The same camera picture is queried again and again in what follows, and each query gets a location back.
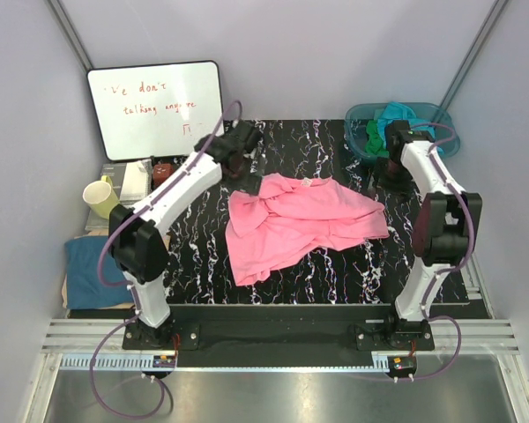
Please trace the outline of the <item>grey white booklet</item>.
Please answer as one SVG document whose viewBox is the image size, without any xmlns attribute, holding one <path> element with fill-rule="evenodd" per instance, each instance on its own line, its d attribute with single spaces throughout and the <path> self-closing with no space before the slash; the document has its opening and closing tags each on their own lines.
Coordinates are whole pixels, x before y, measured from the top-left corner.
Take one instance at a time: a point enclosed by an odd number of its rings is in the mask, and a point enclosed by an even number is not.
<svg viewBox="0 0 529 423">
<path fill-rule="evenodd" d="M 152 166 L 150 160 L 107 163 L 101 169 L 101 177 L 108 175 L 112 179 L 114 190 L 120 200 L 120 204 L 124 206 L 133 205 L 144 199 L 150 193 L 151 173 Z M 108 219 L 100 218 L 90 209 L 85 230 L 93 231 L 107 228 Z"/>
</svg>

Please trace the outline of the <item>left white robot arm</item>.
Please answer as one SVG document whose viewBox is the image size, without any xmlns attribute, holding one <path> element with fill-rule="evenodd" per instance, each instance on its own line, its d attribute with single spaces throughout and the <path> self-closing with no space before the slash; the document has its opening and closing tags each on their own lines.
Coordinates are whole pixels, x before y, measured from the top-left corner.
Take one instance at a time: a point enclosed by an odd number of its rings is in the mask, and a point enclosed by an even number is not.
<svg viewBox="0 0 529 423">
<path fill-rule="evenodd" d="M 152 348 L 161 349 L 177 340 L 164 289 L 168 265 L 164 236 L 199 196 L 224 180 L 256 195 L 262 177 L 250 172 L 250 157 L 262 139 L 256 126 L 235 121 L 222 135 L 202 137 L 179 169 L 150 195 L 131 207 L 118 205 L 110 212 L 109 237 L 98 262 L 98 277 L 103 278 L 104 257 L 111 256 L 123 272 L 123 284 L 135 305 L 133 324 Z"/>
</svg>

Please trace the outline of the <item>teal plastic basin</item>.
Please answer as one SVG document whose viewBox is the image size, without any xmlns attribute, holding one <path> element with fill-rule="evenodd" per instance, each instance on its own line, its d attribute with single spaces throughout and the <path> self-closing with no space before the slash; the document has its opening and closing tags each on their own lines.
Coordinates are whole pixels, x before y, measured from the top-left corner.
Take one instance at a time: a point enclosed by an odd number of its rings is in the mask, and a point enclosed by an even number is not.
<svg viewBox="0 0 529 423">
<path fill-rule="evenodd" d="M 405 103 L 427 103 L 427 102 L 410 102 Z M 346 143 L 351 152 L 367 165 L 374 165 L 377 156 L 365 152 L 367 143 L 366 125 L 369 120 L 375 119 L 375 113 L 381 112 L 388 103 L 369 103 L 353 106 L 346 113 L 345 131 Z M 455 155 L 460 149 L 460 139 L 454 129 L 454 124 L 448 112 L 437 105 L 435 114 L 430 117 L 431 122 L 428 126 L 436 129 L 435 141 L 447 139 L 447 142 L 437 147 L 438 153 L 442 158 L 449 158 Z"/>
</svg>

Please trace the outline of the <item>yellow green mug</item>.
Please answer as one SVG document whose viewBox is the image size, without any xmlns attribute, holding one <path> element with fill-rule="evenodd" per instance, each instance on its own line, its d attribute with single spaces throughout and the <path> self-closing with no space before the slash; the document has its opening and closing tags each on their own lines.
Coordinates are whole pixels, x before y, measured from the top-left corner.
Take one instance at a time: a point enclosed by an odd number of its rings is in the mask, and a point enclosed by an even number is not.
<svg viewBox="0 0 529 423">
<path fill-rule="evenodd" d="M 82 198 L 90 209 L 103 219 L 109 219 L 110 213 L 120 204 L 112 179 L 108 175 L 89 183 L 83 190 Z"/>
</svg>

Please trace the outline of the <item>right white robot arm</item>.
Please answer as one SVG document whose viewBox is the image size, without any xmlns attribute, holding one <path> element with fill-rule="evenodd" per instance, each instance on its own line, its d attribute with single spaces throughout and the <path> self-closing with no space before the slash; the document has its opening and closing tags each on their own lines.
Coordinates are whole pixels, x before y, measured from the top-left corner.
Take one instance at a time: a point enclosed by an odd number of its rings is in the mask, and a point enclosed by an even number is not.
<svg viewBox="0 0 529 423">
<path fill-rule="evenodd" d="M 411 235 L 414 264 L 384 323 L 372 334 L 376 347 L 409 351 L 429 346 L 430 309 L 446 278 L 471 258 L 483 200 L 464 189 L 438 153 L 425 125 L 395 120 L 385 130 L 388 157 L 377 161 L 373 184 L 399 194 L 416 188 L 421 208 Z"/>
</svg>

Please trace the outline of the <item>aluminium extrusion rail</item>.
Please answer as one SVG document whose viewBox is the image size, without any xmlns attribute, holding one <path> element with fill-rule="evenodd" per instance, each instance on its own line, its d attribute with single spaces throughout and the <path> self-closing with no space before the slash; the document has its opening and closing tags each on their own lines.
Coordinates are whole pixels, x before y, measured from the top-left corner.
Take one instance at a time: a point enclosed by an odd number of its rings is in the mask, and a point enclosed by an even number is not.
<svg viewBox="0 0 529 423">
<path fill-rule="evenodd" d="M 88 351 L 122 321 L 120 319 L 54 319 L 43 343 L 47 351 Z M 461 354 L 518 355 L 519 349 L 507 320 L 461 319 Z M 450 323 L 431 324 L 434 347 L 418 346 L 419 355 L 451 355 L 456 348 L 456 331 Z"/>
</svg>

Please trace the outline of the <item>dark red small box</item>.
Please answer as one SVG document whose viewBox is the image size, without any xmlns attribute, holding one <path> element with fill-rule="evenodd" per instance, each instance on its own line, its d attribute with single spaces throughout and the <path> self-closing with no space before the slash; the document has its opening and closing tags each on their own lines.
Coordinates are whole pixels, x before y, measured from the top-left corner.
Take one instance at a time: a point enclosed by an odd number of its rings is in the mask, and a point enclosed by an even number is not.
<svg viewBox="0 0 529 423">
<path fill-rule="evenodd" d="M 158 188 L 165 182 L 174 172 L 174 168 L 170 163 L 160 163 L 153 167 L 153 187 Z"/>
</svg>

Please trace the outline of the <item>green t shirt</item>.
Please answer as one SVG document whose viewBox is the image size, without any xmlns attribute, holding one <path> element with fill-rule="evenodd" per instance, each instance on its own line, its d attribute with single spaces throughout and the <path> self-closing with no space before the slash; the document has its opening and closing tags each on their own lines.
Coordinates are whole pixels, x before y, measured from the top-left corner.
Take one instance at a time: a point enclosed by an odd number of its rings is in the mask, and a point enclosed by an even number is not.
<svg viewBox="0 0 529 423">
<path fill-rule="evenodd" d="M 367 122 L 366 133 L 365 152 L 377 157 L 388 158 L 389 152 L 386 150 L 385 143 L 378 132 L 377 120 L 369 120 Z"/>
</svg>

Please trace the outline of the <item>pink t shirt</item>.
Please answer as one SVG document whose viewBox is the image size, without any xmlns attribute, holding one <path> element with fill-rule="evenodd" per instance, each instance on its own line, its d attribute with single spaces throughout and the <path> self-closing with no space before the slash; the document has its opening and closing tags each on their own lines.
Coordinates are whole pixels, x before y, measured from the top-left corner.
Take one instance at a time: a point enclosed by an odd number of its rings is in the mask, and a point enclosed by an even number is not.
<svg viewBox="0 0 529 423">
<path fill-rule="evenodd" d="M 264 177 L 257 195 L 228 200 L 226 242 L 237 286 L 253 286 L 317 248 L 341 251 L 385 239 L 384 205 L 332 178 Z"/>
</svg>

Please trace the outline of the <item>turquoise t shirt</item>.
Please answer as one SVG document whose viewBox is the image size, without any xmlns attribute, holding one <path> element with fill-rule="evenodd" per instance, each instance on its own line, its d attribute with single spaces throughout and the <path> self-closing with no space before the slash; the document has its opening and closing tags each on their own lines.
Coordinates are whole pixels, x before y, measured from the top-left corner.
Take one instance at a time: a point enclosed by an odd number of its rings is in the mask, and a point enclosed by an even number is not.
<svg viewBox="0 0 529 423">
<path fill-rule="evenodd" d="M 411 128 L 414 130 L 425 130 L 432 137 L 436 137 L 436 129 L 428 126 L 427 122 L 431 122 L 432 117 L 436 112 L 436 107 L 431 103 L 411 103 L 407 105 L 400 102 L 388 103 L 381 112 L 375 113 L 377 120 L 378 132 L 385 143 L 385 128 L 396 120 L 408 121 Z"/>
</svg>

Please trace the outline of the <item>black marbled table mat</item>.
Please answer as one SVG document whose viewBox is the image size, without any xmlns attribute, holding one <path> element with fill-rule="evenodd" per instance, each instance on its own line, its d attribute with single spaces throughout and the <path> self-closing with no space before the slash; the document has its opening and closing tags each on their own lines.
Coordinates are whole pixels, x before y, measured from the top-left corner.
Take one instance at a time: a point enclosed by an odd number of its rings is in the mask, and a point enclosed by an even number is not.
<svg viewBox="0 0 529 423">
<path fill-rule="evenodd" d="M 332 178 L 357 192 L 368 191 L 370 171 L 346 145 L 341 120 L 256 121 L 264 135 L 250 165 L 259 175 Z M 315 249 L 264 282 L 237 286 L 225 238 L 230 186 L 206 191 L 168 229 L 164 274 L 171 304 L 377 304 L 391 303 L 414 263 L 412 234 L 422 197 L 383 189 L 373 198 L 385 207 L 389 237 L 334 251 Z"/>
</svg>

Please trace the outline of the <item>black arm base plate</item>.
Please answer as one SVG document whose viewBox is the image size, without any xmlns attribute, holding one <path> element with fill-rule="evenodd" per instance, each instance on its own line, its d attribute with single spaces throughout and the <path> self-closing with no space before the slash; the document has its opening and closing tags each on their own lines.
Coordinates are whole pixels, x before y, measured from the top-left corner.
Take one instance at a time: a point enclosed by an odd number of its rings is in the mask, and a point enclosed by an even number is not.
<svg viewBox="0 0 529 423">
<path fill-rule="evenodd" d="M 159 329 L 132 323 L 126 350 L 178 349 L 181 369 L 369 366 L 372 352 L 430 352 L 428 323 L 399 323 L 388 305 L 173 305 Z"/>
</svg>

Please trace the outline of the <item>white whiteboard black frame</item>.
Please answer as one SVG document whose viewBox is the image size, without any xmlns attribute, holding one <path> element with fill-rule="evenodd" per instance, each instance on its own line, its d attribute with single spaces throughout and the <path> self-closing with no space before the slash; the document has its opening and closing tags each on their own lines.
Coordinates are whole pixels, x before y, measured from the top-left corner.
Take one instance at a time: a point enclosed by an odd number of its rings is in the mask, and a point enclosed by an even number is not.
<svg viewBox="0 0 529 423">
<path fill-rule="evenodd" d="M 91 70 L 87 83 L 107 158 L 187 156 L 223 113 L 216 62 Z"/>
</svg>

